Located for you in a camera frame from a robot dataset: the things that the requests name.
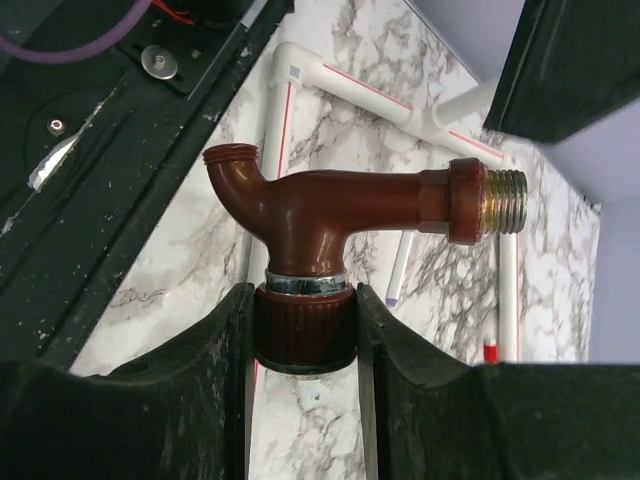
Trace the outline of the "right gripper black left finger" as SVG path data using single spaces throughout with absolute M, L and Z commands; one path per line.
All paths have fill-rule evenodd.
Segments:
M 244 479 L 254 289 L 106 376 L 1 366 L 5 479 Z

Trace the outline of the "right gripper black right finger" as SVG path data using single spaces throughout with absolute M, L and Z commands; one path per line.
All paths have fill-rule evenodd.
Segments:
M 469 366 L 357 290 L 370 479 L 635 479 L 635 365 Z

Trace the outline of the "white PVC pipe frame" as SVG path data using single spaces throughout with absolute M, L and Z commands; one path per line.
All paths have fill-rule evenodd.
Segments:
M 514 160 L 479 138 L 478 112 L 494 87 L 477 87 L 448 50 L 361 42 L 282 41 L 265 49 L 237 95 L 237 140 L 259 147 L 273 180 L 302 170 L 413 173 L 457 156 L 492 169 Z M 354 281 L 386 291 L 400 233 L 362 233 L 346 247 Z M 498 327 L 498 361 L 520 352 L 520 238 L 473 247 L 415 233 L 400 299 L 389 308 L 433 343 L 471 364 L 483 362 L 483 330 Z

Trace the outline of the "brown plastic faucet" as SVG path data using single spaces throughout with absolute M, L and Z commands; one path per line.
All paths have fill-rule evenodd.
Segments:
M 439 234 L 473 245 L 520 232 L 527 179 L 474 158 L 442 170 L 367 173 L 315 170 L 268 180 L 250 144 L 204 152 L 212 187 L 229 214 L 265 245 L 257 289 L 255 351 L 269 369 L 294 375 L 339 370 L 355 357 L 356 293 L 344 264 L 347 239 L 369 231 Z

